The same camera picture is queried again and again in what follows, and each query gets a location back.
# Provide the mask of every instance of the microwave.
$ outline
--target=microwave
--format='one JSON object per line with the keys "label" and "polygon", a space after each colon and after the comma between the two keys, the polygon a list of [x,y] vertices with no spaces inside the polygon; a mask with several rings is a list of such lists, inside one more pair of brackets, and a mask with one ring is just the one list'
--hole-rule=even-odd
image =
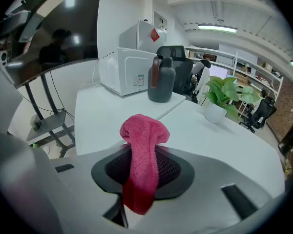
{"label": "microwave", "polygon": [[120,96],[146,90],[148,71],[155,56],[142,50],[116,48],[100,59],[100,82]]}

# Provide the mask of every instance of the towel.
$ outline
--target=towel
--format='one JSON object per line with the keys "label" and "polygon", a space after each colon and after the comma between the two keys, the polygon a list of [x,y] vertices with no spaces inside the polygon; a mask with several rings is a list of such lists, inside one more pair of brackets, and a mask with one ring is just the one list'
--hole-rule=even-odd
{"label": "towel", "polygon": [[166,143],[169,131],[158,120],[134,115],[121,126],[120,135],[131,144],[129,179],[123,187],[123,202],[144,215],[152,206],[159,182],[155,145]]}

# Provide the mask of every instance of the gray water bottle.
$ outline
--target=gray water bottle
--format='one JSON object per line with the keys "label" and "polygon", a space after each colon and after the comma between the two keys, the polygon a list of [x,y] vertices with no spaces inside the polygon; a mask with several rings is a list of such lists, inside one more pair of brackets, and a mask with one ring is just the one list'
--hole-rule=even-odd
{"label": "gray water bottle", "polygon": [[167,102],[172,95],[176,72],[171,57],[156,56],[148,72],[147,96],[156,102]]}

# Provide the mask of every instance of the potted plant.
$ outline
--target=potted plant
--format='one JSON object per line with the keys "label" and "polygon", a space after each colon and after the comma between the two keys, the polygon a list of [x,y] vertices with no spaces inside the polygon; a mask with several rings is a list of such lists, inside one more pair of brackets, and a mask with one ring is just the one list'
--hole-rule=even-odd
{"label": "potted plant", "polygon": [[243,100],[247,103],[254,103],[260,99],[253,88],[246,86],[243,89],[234,84],[236,77],[220,77],[211,76],[210,81],[206,83],[209,86],[209,92],[204,93],[211,103],[207,107],[205,117],[212,123],[220,122],[226,114],[232,115],[238,119],[238,110],[235,105],[229,105],[231,100]]}

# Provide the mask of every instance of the monitor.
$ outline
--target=monitor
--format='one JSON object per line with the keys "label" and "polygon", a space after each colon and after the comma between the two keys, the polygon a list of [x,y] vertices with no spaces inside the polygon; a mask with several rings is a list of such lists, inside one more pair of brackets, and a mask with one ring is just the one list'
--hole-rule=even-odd
{"label": "monitor", "polygon": [[217,76],[217,77],[220,77],[221,79],[224,79],[227,77],[227,72],[228,72],[227,69],[221,68],[215,65],[212,65],[209,69],[210,76]]}
{"label": "monitor", "polygon": [[43,18],[29,42],[19,42],[11,33],[6,70],[14,86],[58,66],[97,58],[99,1],[64,0]]}

